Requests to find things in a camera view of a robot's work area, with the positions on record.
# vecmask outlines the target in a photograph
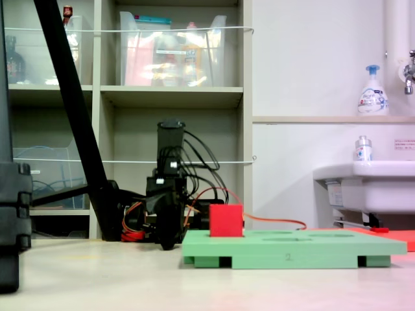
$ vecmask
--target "faucet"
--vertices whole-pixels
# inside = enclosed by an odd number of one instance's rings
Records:
[[[405,94],[411,95],[414,92],[412,86],[412,80],[415,75],[415,50],[409,51],[409,56],[412,60],[412,64],[406,65],[403,74],[405,75]]]

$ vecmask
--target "clear plastic bin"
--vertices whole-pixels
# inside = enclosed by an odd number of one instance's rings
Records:
[[[50,194],[65,188],[76,187],[86,182],[81,162],[19,160],[19,158],[79,160],[75,141],[72,141],[67,148],[51,148],[48,146],[13,148],[13,158],[15,162],[30,165],[34,197]],[[36,208],[88,209],[89,200],[86,195],[80,195]]]
[[[224,86],[224,29],[140,32],[134,16],[120,12],[121,85]],[[211,28],[224,27],[217,16]]]
[[[92,83],[93,33],[82,16],[73,16],[67,38],[81,84]],[[8,82],[11,84],[58,85],[42,31],[5,30]]]

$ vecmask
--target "green board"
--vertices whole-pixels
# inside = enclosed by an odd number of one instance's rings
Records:
[[[404,242],[353,231],[245,231],[243,238],[211,238],[190,230],[182,243],[185,264],[196,268],[312,269],[389,267]]]

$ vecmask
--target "red wire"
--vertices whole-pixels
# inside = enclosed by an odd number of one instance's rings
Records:
[[[136,202],[133,204],[125,213],[123,221],[121,222],[123,225],[123,233],[121,234],[121,241],[123,242],[137,242],[138,240],[142,240],[145,236],[144,231],[134,230],[129,228],[125,224],[125,216],[130,214],[134,209],[141,205],[141,202]]]

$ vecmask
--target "beige floor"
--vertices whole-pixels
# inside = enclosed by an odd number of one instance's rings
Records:
[[[180,249],[86,240],[34,241],[21,288],[0,311],[415,310],[415,253],[393,268],[185,268]]]

